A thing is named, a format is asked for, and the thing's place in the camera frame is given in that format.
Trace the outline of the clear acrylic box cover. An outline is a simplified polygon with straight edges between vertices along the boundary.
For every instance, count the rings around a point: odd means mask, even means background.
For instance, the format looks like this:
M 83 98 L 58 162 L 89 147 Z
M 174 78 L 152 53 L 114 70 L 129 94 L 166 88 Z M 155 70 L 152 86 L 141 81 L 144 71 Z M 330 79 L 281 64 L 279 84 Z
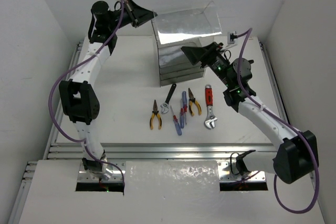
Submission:
M 210 1 L 201 8 L 180 10 L 156 16 L 151 21 L 151 24 L 154 31 L 157 58 L 158 48 L 161 46 L 182 44 L 195 40 L 199 40 L 201 46 L 202 44 L 213 42 L 215 36 L 222 34 L 217 10 L 215 3 Z M 200 67 L 200 64 L 184 69 L 195 67 Z M 183 70 L 182 67 L 175 69 L 175 71 L 179 70 Z M 160 69 L 159 67 L 159 82 L 165 80 L 160 78 L 160 74 L 167 72 L 173 72 L 173 70 L 168 68 Z

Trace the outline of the red handle adjustable wrench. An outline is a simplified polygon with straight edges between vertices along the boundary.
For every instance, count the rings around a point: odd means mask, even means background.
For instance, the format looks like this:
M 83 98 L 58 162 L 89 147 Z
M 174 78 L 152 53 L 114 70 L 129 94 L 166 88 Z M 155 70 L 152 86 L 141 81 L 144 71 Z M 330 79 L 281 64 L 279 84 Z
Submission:
M 212 130 L 215 128 L 217 117 L 213 113 L 213 92 L 212 86 L 210 84 L 205 86 L 205 102 L 207 107 L 207 117 L 204 121 L 204 124 L 207 129 Z

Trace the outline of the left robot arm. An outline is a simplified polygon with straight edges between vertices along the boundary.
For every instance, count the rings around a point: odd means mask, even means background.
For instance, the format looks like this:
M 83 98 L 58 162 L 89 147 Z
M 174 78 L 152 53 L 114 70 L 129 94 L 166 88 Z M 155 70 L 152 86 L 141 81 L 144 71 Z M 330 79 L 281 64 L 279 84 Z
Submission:
M 73 70 L 72 76 L 59 84 L 63 112 L 74 124 L 79 135 L 83 167 L 100 180 L 111 177 L 114 165 L 108 163 L 98 139 L 95 120 L 100 112 L 100 103 L 94 91 L 94 83 L 115 49 L 117 30 L 128 24 L 137 28 L 157 16 L 156 12 L 137 5 L 133 0 L 117 3 L 120 8 L 114 10 L 105 1 L 93 4 L 90 10 L 88 51 L 83 61 Z

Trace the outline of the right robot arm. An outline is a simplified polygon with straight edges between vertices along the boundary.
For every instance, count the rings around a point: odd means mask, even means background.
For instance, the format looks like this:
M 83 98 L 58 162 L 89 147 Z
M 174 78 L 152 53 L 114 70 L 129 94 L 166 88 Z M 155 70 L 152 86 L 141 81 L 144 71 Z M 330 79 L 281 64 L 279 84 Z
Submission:
M 256 150 L 236 156 L 234 171 L 244 176 L 261 170 L 272 173 L 284 183 L 291 184 L 310 172 L 318 173 L 318 149 L 316 136 L 311 131 L 301 131 L 279 118 L 249 86 L 252 78 L 252 60 L 239 56 L 229 62 L 222 55 L 221 43 L 205 47 L 183 46 L 182 52 L 191 64 L 209 67 L 226 86 L 224 100 L 237 113 L 248 119 L 273 144 L 275 156 L 267 156 Z

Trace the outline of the smoky top tray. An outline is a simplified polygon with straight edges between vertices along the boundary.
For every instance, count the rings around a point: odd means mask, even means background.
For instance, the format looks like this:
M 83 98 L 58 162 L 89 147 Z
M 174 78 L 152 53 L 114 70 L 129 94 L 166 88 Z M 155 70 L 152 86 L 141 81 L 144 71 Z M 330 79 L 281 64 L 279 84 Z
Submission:
M 175 71 L 177 67 L 188 68 L 193 65 L 188 60 L 187 56 L 181 50 L 181 47 L 199 47 L 201 43 L 199 40 L 187 41 L 182 44 L 173 44 L 161 46 L 158 48 L 158 59 L 160 69 L 172 69 Z

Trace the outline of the smoky tray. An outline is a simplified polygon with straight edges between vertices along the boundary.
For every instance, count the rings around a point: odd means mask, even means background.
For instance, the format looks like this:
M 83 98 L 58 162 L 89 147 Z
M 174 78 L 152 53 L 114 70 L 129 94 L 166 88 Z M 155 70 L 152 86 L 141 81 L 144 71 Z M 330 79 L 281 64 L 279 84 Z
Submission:
M 187 41 L 182 44 L 173 44 L 161 46 L 158 48 L 158 59 L 160 69 L 172 69 L 175 71 L 177 67 L 188 68 L 193 65 L 188 60 L 187 56 L 181 50 L 181 47 L 199 47 L 201 43 L 199 40 Z
M 161 80 L 160 81 L 160 86 L 167 86 L 173 83 L 179 83 L 179 82 L 185 82 L 185 81 L 189 81 L 189 80 L 194 80 L 194 79 L 198 79 L 198 78 L 202 78 L 204 77 L 204 72 L 197 72 L 197 73 L 193 73 L 193 74 L 188 74 L 188 75 L 184 75 L 184 76 L 179 76 L 179 77 L 174 77 L 174 78 L 169 78 L 169 79 L 165 79 L 165 80 Z
M 176 78 L 180 76 L 186 76 L 189 74 L 194 74 L 194 73 L 203 73 L 205 69 L 200 68 L 200 67 L 195 67 L 195 68 L 189 68 L 189 69 L 183 69 L 179 71 L 173 71 L 173 72 L 167 72 L 167 73 L 161 73 L 160 78 L 161 79 L 170 79 L 170 78 Z

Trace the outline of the smoky middle tray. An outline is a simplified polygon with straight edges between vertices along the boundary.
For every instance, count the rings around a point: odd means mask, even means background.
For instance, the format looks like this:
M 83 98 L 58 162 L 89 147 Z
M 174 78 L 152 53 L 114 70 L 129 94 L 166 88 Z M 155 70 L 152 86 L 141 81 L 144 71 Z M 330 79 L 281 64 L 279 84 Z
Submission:
M 161 73 L 160 78 L 161 79 L 170 79 L 170 78 L 176 78 L 180 76 L 186 76 L 189 74 L 194 74 L 194 73 L 203 73 L 205 69 L 200 68 L 200 67 L 195 67 L 195 68 L 189 68 L 189 69 L 183 69 L 179 71 L 173 71 L 173 72 L 167 72 L 167 73 Z

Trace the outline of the smoky bottom tray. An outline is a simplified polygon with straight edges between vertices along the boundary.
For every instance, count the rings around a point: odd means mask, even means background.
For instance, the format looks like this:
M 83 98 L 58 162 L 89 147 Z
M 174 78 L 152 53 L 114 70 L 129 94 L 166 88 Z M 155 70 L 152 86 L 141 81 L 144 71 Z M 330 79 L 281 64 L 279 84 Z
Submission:
M 194 79 L 198 79 L 198 78 L 202 78 L 204 77 L 204 72 L 197 72 L 197 73 L 193 73 L 193 74 L 188 74 L 188 75 L 184 75 L 184 76 L 179 76 L 179 77 L 174 77 L 174 78 L 169 78 L 169 79 L 165 79 L 165 80 L 161 80 L 160 81 L 160 86 L 167 86 L 173 83 L 179 83 L 179 82 L 185 82 L 185 81 L 189 81 L 189 80 L 194 80 Z

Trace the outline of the yellow pliers right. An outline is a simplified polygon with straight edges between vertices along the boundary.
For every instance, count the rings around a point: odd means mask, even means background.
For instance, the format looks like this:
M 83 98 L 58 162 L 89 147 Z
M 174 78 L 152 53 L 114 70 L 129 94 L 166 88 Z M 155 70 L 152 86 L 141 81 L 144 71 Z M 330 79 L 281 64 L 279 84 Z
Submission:
M 198 103 L 198 101 L 195 99 L 193 92 L 191 91 L 190 88 L 188 88 L 188 96 L 189 96 L 189 106 L 188 106 L 188 110 L 191 116 L 194 116 L 195 113 L 192 109 L 193 105 L 196 105 L 197 107 L 197 111 L 198 111 L 198 115 L 202 114 L 202 108 L 200 106 L 200 104 Z

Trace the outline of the red blue small screwdriver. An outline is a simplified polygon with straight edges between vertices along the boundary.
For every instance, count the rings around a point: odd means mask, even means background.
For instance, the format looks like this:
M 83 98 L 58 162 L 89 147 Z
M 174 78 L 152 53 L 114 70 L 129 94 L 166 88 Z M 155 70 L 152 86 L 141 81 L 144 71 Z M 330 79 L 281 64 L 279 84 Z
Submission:
M 183 129 L 185 127 L 184 121 L 184 109 L 183 109 L 183 100 L 181 99 L 181 108 L 180 108 L 180 127 Z

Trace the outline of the red clear screwdriver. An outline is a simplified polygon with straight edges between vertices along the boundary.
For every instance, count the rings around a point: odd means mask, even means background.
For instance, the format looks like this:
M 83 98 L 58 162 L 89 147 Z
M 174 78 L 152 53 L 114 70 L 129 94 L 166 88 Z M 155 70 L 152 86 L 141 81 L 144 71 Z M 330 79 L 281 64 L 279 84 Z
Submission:
M 180 124 L 179 124 L 179 121 L 173 111 L 173 108 L 172 106 L 170 106 L 170 110 L 171 110 L 171 113 L 172 113 L 172 116 L 173 116 L 173 122 L 174 122 L 174 125 L 175 125 L 175 129 L 176 129 L 176 132 L 178 134 L 178 136 L 181 136 L 182 135 L 182 130 L 181 130 L 181 127 L 180 127 Z

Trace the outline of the yellow long-nose pliers left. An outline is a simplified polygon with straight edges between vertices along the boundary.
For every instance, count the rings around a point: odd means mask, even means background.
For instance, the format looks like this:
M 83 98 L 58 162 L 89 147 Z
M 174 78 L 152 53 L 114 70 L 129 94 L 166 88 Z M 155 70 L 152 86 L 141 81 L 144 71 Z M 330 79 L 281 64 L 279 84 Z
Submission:
M 161 116 L 160 116 L 159 111 L 158 111 L 158 105 L 157 105 L 156 100 L 154 100 L 154 102 L 153 102 L 152 115 L 151 115 L 151 118 L 150 118 L 150 129 L 151 130 L 154 129 L 153 121 L 154 121 L 155 118 L 157 118 L 157 120 L 159 122 L 158 129 L 160 130 L 162 128 L 162 119 L 161 119 Z

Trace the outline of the aluminium frame rail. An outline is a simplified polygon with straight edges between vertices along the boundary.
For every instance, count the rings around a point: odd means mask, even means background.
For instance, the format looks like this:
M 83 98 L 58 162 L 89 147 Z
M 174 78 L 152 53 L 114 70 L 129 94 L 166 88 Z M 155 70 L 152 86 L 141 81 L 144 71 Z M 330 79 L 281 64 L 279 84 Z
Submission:
M 113 177 L 114 183 L 125 183 L 126 163 L 145 162 L 205 162 L 215 161 L 219 187 L 232 181 L 229 176 L 229 162 L 233 153 L 256 150 L 267 156 L 275 156 L 276 150 L 265 135 L 248 119 L 228 107 L 223 98 L 224 84 L 210 70 L 200 79 L 177 85 L 170 105 L 180 123 L 182 92 L 187 97 L 187 124 L 178 136 L 171 111 L 162 116 L 163 126 L 150 129 L 149 120 L 154 100 L 161 104 L 169 87 L 159 85 L 159 67 L 155 41 L 150 36 L 119 36 L 115 50 L 101 68 L 94 85 L 100 102 L 96 119 L 98 139 L 106 156 L 119 169 Z M 207 117 L 205 86 L 210 84 L 213 92 L 213 113 L 217 117 L 215 128 L 209 130 L 204 121 Z M 198 115 L 196 105 L 191 116 L 188 110 L 188 88 L 202 108 Z M 82 147 L 64 138 L 53 127 L 47 147 L 41 160 L 77 160 L 80 163 L 77 181 L 96 183 L 82 170 Z M 11 223 L 21 223 L 20 218 L 37 167 L 36 162 L 27 165 L 16 202 L 10 216 Z M 267 182 L 267 175 L 261 171 L 253 183 Z

